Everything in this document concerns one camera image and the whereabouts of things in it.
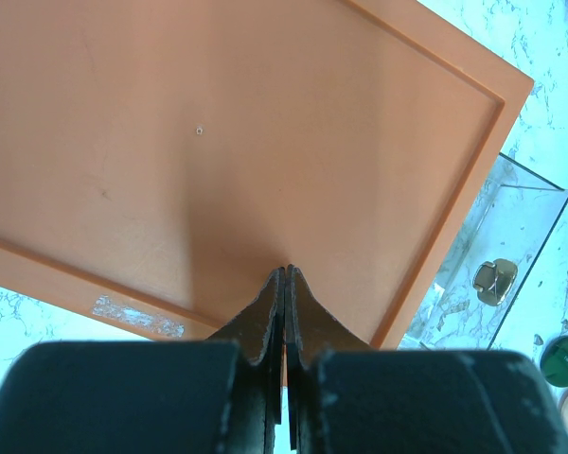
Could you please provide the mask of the orange drawer box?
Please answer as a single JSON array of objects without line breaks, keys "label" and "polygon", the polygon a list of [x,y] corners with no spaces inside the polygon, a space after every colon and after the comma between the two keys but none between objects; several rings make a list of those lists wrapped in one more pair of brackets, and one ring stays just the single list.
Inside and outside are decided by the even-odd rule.
[{"label": "orange drawer box", "polygon": [[199,339],[292,264],[394,347],[533,85],[416,1],[0,1],[0,287]]}]

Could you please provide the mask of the clear drawer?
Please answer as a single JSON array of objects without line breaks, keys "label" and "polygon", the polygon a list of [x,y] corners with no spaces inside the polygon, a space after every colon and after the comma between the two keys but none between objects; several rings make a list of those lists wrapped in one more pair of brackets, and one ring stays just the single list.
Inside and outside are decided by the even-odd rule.
[{"label": "clear drawer", "polygon": [[491,348],[567,203],[568,189],[499,155],[399,348]]}]

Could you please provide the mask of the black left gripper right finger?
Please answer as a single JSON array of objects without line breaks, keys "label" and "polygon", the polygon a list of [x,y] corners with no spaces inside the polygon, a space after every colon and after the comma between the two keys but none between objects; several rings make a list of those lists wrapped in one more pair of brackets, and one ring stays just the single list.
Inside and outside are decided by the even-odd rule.
[{"label": "black left gripper right finger", "polygon": [[568,453],[549,389],[501,350],[376,350],[285,287],[290,442],[299,453]]}]

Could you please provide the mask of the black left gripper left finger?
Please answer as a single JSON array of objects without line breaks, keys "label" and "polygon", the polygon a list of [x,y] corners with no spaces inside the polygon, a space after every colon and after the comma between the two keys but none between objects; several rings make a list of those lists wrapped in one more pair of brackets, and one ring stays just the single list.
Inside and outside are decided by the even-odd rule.
[{"label": "black left gripper left finger", "polygon": [[60,341],[0,387],[0,453],[270,453],[281,421],[284,272],[201,341]]}]

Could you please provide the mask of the dark green round compact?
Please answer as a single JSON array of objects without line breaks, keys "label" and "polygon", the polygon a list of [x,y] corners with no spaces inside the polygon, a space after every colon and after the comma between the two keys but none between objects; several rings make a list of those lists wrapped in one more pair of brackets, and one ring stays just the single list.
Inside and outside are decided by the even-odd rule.
[{"label": "dark green round compact", "polygon": [[568,387],[568,336],[558,337],[547,345],[541,356],[540,369],[550,385]]}]

